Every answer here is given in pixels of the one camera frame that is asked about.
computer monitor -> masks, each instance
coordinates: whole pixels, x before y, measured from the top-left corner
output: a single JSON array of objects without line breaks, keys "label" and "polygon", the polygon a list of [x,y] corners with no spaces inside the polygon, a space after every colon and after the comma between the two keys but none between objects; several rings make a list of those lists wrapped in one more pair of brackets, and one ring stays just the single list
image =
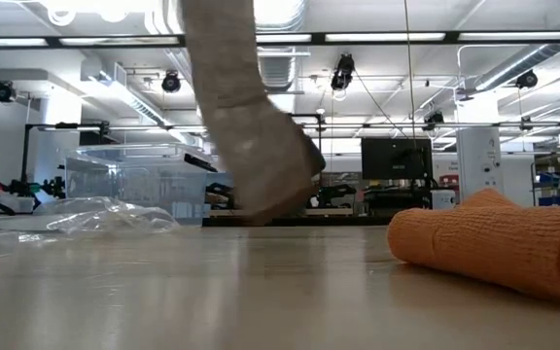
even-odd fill
[{"label": "computer monitor", "polygon": [[362,139],[363,179],[415,180],[426,176],[433,177],[430,139]]}]

cable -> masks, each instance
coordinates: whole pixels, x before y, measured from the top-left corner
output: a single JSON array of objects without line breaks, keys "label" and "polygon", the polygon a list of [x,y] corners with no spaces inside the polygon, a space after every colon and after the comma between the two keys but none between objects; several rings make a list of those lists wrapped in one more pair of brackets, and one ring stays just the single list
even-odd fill
[{"label": "cable", "polygon": [[403,0],[403,5],[405,6],[405,29],[407,31],[407,64],[409,68],[409,99],[412,105],[412,137],[414,138],[414,149],[417,149],[418,146],[416,144],[416,120],[414,111],[416,110],[415,103],[414,103],[414,72],[412,70],[412,49],[411,49],[411,41],[409,40],[409,11],[407,9],[407,0]]},{"label": "cable", "polygon": [[[334,98],[332,99],[331,108],[332,108],[331,122],[332,125],[334,125]],[[332,134],[330,136],[330,172],[333,171],[333,164],[334,164],[334,128],[332,128]]]},{"label": "cable", "polygon": [[365,88],[365,90],[368,93],[368,96],[370,97],[370,99],[373,101],[373,103],[375,104],[375,106],[377,106],[377,109],[379,109],[379,112],[381,112],[381,114],[384,116],[384,118],[386,118],[386,120],[388,120],[388,122],[395,128],[397,129],[405,138],[408,138],[407,135],[405,135],[405,133],[403,132],[402,129],[398,128],[397,125],[390,119],[390,117],[388,117],[388,115],[386,114],[386,112],[384,112],[384,110],[381,108],[381,106],[379,106],[379,103],[377,103],[377,100],[375,100],[375,97],[373,97],[373,95],[370,93],[370,91],[368,90],[367,85],[365,84],[365,81],[362,80],[362,76],[360,75],[360,73],[358,73],[358,70],[354,68],[354,72],[356,72],[356,76],[358,77],[358,80],[360,81],[360,83],[362,84],[362,86]]}]

orange knit tube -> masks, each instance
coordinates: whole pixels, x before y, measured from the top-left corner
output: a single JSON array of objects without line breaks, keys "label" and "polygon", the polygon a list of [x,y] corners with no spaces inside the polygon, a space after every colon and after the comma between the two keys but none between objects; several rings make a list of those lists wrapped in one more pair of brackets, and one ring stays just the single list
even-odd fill
[{"label": "orange knit tube", "polygon": [[560,301],[560,207],[520,208],[482,191],[453,210],[402,211],[388,242],[405,262]]}]

plastic wrap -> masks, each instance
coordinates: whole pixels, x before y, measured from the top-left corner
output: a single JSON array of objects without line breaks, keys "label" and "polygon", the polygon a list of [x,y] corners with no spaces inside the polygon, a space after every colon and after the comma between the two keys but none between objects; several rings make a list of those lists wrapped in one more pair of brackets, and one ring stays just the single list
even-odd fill
[{"label": "plastic wrap", "polygon": [[161,233],[179,228],[164,210],[108,197],[63,199],[44,203],[32,216],[0,218],[0,229],[23,233]]},{"label": "plastic wrap", "polygon": [[179,225],[163,209],[145,208],[108,197],[73,198],[45,203],[34,216],[52,217],[48,230],[164,232]]}]

transparent acrylic box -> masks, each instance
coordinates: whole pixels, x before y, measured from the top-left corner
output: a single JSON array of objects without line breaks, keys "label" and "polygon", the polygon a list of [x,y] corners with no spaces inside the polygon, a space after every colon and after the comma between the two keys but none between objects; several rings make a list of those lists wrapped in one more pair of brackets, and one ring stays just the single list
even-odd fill
[{"label": "transparent acrylic box", "polygon": [[199,227],[208,172],[203,165],[211,162],[182,144],[81,147],[66,156],[66,194],[158,207],[181,225]]}]

